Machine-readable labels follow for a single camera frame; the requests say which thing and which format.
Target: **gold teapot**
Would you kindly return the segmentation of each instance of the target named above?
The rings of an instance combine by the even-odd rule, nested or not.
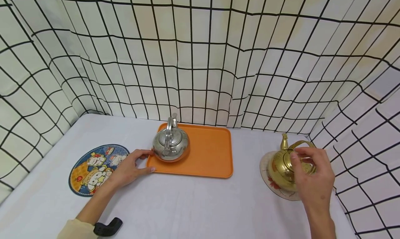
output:
[[[294,148],[303,143],[308,144],[310,147],[315,147],[315,145],[311,142],[300,140],[291,146],[288,146],[288,135],[284,133],[282,136],[281,150],[276,152],[269,160],[268,173],[272,180],[282,189],[286,189],[288,191],[297,191],[297,187],[294,182],[292,162],[290,161],[290,153],[293,152]],[[316,171],[315,165],[305,162],[303,160],[305,158],[300,158],[302,168],[307,174],[312,175]]]

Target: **plastic tray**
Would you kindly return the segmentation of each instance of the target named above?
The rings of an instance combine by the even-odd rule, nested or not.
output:
[[[162,124],[158,131],[166,128]],[[229,178],[233,174],[231,132],[226,128],[195,126],[178,123],[190,140],[190,153],[174,163],[163,162],[150,156],[147,166],[154,166],[157,173]]]

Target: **sleeve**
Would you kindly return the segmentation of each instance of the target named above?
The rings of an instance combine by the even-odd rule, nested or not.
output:
[[[77,219],[68,220],[58,234],[57,239],[97,239],[93,229],[94,226],[89,223],[84,223]]]

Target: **kettle spout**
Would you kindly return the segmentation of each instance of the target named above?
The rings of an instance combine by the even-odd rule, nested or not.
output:
[[[288,146],[288,135],[286,133],[282,134],[281,150],[287,150]]]

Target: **black wrist strap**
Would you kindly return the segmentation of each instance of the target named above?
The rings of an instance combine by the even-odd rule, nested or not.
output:
[[[93,232],[101,237],[113,236],[123,225],[123,221],[118,217],[114,217],[110,224],[96,223]]]

